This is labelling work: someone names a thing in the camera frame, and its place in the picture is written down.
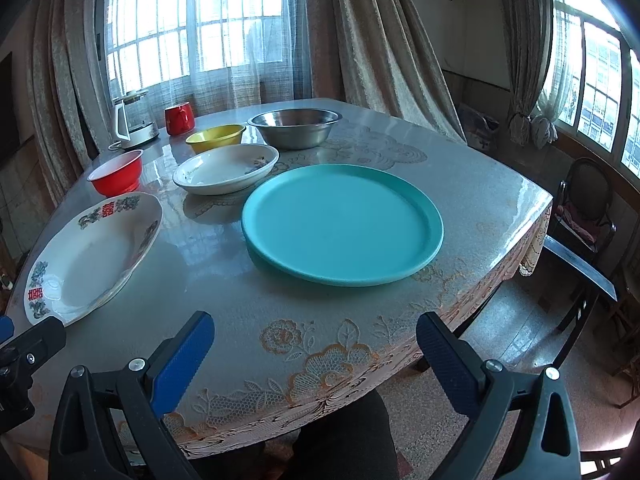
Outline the large white dragon plate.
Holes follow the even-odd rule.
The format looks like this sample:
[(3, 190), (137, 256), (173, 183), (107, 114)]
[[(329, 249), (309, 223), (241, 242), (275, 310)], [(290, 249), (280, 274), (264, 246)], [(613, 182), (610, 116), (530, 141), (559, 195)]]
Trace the large white dragon plate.
[(132, 192), (102, 200), (66, 223), (26, 278), (24, 309), (36, 325), (53, 316), (70, 326), (113, 299), (155, 242), (163, 207)]

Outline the red plastic bowl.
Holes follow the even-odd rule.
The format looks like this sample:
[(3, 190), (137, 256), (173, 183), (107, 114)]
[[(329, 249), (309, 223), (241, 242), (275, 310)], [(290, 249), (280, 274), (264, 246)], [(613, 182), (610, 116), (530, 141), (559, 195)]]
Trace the red plastic bowl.
[(142, 150), (133, 150), (118, 155), (93, 170), (87, 181), (105, 197), (132, 192), (139, 186), (142, 154)]

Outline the teal round plate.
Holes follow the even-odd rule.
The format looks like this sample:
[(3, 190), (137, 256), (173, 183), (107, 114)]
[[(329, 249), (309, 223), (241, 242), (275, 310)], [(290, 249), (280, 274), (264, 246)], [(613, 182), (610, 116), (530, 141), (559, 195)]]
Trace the teal round plate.
[(300, 167), (243, 206), (247, 246), (275, 268), (323, 285), (369, 287), (408, 278), (437, 256), (442, 215), (416, 186), (369, 167)]

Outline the white rose deep plate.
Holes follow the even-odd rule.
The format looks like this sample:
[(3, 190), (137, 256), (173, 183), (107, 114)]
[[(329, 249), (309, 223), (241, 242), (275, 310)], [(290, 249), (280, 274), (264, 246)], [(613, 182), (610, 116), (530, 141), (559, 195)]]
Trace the white rose deep plate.
[(198, 196), (231, 194), (262, 180), (279, 157), (270, 145), (227, 145), (189, 158), (175, 170), (172, 180)]

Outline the yellow plastic bowl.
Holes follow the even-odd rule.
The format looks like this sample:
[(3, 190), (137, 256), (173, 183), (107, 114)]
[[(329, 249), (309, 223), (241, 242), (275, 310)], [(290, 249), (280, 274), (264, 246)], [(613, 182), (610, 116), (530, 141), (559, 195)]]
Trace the yellow plastic bowl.
[(195, 154), (201, 154), (214, 148), (239, 144), (246, 127), (239, 124), (221, 125), (192, 133), (186, 138), (186, 144)]

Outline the stainless steel bowl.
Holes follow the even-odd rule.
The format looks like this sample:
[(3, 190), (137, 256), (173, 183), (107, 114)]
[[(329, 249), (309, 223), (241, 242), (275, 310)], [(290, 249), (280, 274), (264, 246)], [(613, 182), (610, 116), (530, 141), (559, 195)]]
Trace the stainless steel bowl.
[(258, 114), (247, 122), (265, 142), (278, 150), (303, 151), (316, 148), (343, 118), (334, 110), (286, 108)]

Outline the dark wooden chair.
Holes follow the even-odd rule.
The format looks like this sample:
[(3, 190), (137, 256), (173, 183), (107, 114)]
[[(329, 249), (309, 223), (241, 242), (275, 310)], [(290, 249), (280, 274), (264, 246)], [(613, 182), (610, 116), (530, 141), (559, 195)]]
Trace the dark wooden chair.
[(550, 235), (596, 266), (617, 232), (612, 203), (605, 171), (591, 158), (576, 159), (554, 196)]

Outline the glass electric kettle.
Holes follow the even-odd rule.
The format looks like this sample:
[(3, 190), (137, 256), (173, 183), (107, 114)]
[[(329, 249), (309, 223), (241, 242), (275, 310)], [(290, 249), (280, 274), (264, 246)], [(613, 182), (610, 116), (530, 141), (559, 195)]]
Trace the glass electric kettle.
[(151, 113), (148, 90), (129, 91), (113, 100), (110, 151), (130, 150), (148, 143), (158, 136), (158, 128)]

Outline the red mug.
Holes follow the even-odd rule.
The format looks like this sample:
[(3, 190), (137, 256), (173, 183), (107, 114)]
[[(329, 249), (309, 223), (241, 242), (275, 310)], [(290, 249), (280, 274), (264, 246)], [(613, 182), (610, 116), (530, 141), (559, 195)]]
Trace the red mug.
[(164, 110), (165, 127), (170, 136), (181, 136), (195, 127), (195, 118), (190, 102), (183, 102)]

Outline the beige curtain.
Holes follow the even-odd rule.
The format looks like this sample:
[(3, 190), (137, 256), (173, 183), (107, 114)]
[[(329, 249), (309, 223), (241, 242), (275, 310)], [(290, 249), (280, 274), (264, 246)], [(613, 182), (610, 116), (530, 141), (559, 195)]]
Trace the beige curtain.
[(412, 0), (306, 0), (311, 92), (466, 141)]

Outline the sheer white curtain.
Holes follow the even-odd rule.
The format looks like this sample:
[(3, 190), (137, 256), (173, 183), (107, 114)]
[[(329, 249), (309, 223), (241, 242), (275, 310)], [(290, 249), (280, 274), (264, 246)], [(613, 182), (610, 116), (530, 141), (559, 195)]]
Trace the sheer white curtain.
[(108, 96), (144, 91), (157, 125), (311, 95), (305, 0), (96, 0)]

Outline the right window curtain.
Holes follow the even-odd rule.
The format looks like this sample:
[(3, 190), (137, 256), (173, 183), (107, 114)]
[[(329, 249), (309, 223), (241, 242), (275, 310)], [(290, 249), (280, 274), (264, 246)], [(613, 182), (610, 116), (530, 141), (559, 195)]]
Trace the right window curtain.
[(551, 63), (553, 0), (499, 0), (511, 87), (506, 131), (519, 146), (541, 150), (558, 135), (538, 103)]

